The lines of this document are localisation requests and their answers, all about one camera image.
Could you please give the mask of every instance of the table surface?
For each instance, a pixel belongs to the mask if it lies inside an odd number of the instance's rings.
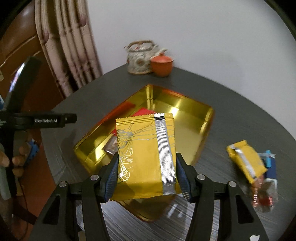
[[[74,154],[74,145],[104,116],[147,84],[158,85],[210,105],[215,117],[195,168],[216,182],[247,181],[229,159],[226,146],[247,140],[257,152],[276,154],[279,201],[270,213],[259,213],[270,241],[277,240],[296,213],[296,141],[273,117],[234,91],[199,75],[174,68],[171,75],[137,76],[121,66],[84,86],[54,108],[76,113],[78,120],[61,129],[43,129],[42,140],[55,183],[85,180],[88,173]],[[112,240],[184,240],[194,204],[177,196],[165,214],[153,223],[133,216],[117,202],[102,204]],[[219,202],[215,203],[211,240],[216,240]]]

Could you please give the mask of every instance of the teapot handle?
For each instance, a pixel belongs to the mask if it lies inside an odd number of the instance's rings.
[[[139,41],[131,42],[128,46],[126,46],[126,48],[129,49],[134,44],[142,44],[142,43],[152,43],[152,45],[154,45],[154,42],[152,40],[139,40]]]

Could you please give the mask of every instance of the gold tray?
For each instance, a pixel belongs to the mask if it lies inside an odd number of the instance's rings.
[[[176,92],[147,85],[98,122],[74,147],[75,154],[90,175],[109,164],[112,158],[103,147],[113,135],[115,119],[131,116],[142,107],[157,113],[173,113],[176,152],[182,154],[187,164],[196,164],[209,133],[214,110]],[[141,220],[151,222],[162,215],[174,197],[158,196],[118,203]]]

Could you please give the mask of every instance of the curtain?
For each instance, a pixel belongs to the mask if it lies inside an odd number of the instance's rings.
[[[35,0],[35,23],[65,97],[101,75],[85,0]]]

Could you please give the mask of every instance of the floral teapot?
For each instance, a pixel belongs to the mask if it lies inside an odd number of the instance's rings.
[[[158,48],[152,40],[140,40],[130,43],[124,47],[128,52],[128,72],[130,74],[151,73],[150,58],[159,55],[166,49]]]

